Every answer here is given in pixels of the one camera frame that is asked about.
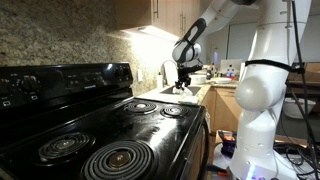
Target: plate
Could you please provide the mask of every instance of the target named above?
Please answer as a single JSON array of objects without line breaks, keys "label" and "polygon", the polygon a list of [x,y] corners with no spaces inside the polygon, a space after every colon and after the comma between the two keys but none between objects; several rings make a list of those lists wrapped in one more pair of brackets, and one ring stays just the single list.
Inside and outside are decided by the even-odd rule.
[{"label": "plate", "polygon": [[229,84],[231,82],[230,78],[213,78],[211,81],[217,84]]},{"label": "plate", "polygon": [[194,72],[195,74],[204,74],[206,75],[207,74],[207,70],[206,69],[203,69],[203,70],[199,70],[199,71],[196,71]]}]

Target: wooden cabinet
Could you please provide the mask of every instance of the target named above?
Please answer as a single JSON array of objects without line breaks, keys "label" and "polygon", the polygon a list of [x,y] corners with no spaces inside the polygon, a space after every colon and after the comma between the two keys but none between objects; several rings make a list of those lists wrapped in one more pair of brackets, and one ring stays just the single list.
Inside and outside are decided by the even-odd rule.
[{"label": "wooden cabinet", "polygon": [[216,105],[216,90],[215,88],[210,88],[207,92],[206,96],[203,99],[203,102],[201,105],[206,107],[207,112],[210,114],[210,131],[212,132],[214,128],[214,111],[215,111],[215,105]]},{"label": "wooden cabinet", "polygon": [[154,26],[166,30],[168,0],[116,0],[117,28]]},{"label": "wooden cabinet", "polygon": [[211,87],[206,94],[202,105],[210,114],[211,134],[215,134],[219,129],[227,131],[238,129],[242,108],[236,102],[234,92],[235,88]]},{"label": "wooden cabinet", "polygon": [[182,37],[199,18],[200,0],[116,0],[117,28],[153,26]]},{"label": "wooden cabinet", "polygon": [[182,37],[200,16],[200,0],[168,0],[167,31]]},{"label": "wooden cabinet", "polygon": [[216,132],[219,129],[226,131],[237,131],[238,119],[242,108],[235,100],[234,88],[215,88],[216,102],[213,118],[213,129]]}]

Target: kitchen counter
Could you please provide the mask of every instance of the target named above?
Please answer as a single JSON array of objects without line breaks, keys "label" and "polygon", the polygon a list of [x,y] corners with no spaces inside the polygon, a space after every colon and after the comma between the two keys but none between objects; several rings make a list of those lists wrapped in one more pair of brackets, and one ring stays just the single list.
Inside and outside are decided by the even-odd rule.
[{"label": "kitchen counter", "polygon": [[[202,104],[206,94],[208,93],[209,89],[211,87],[215,88],[236,88],[238,85],[238,81],[232,81],[228,84],[216,84],[210,80],[207,80],[205,84],[202,85],[190,85],[192,87],[201,87],[201,89],[195,94],[194,96],[198,99],[198,105]],[[163,94],[160,93],[171,86],[165,86],[164,88],[156,88],[153,89],[145,94],[142,94],[140,96],[137,96],[137,98],[142,99],[150,99],[150,100],[157,100],[157,101],[164,101],[164,102],[170,102],[170,103],[179,103],[179,101],[182,99],[182,96],[175,95],[175,94]]]},{"label": "kitchen counter", "polygon": [[221,87],[221,88],[236,88],[239,84],[239,81],[231,81],[230,83],[228,84],[217,84],[217,83],[214,83],[214,82],[211,82],[210,83],[212,87]]},{"label": "kitchen counter", "polygon": [[[165,86],[164,88],[156,88],[145,94],[137,96],[137,98],[164,101],[164,102],[170,102],[170,103],[179,103],[179,101],[181,101],[183,98],[181,95],[161,93],[162,91],[170,87],[171,86]],[[211,84],[192,85],[192,87],[201,87],[201,89],[197,92],[197,94],[193,95],[198,100],[197,104],[200,105],[204,97],[206,96],[207,92],[209,91]]]}]

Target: burner drip pan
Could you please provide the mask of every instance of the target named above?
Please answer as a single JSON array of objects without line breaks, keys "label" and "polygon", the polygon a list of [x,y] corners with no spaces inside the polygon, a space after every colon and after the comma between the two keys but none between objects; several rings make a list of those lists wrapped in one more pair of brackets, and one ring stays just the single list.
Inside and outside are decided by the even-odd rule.
[{"label": "burner drip pan", "polygon": [[149,102],[132,102],[124,107],[125,111],[148,114],[157,109],[157,105]]},{"label": "burner drip pan", "polygon": [[188,115],[190,110],[185,107],[171,106],[161,109],[160,113],[169,118],[183,118]]},{"label": "burner drip pan", "polygon": [[157,156],[148,145],[117,141],[95,152],[82,168],[84,179],[130,179],[152,176]]},{"label": "burner drip pan", "polygon": [[40,147],[35,163],[52,166],[68,162],[90,148],[94,141],[93,136],[80,132],[59,136]]}]

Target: black stove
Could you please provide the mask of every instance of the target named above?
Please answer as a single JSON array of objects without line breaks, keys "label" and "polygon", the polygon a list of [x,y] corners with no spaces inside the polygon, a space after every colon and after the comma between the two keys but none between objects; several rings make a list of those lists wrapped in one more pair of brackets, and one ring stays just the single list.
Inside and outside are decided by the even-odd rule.
[{"label": "black stove", "polygon": [[2,67],[0,78],[0,179],[188,177],[204,107],[133,97],[129,64]]}]

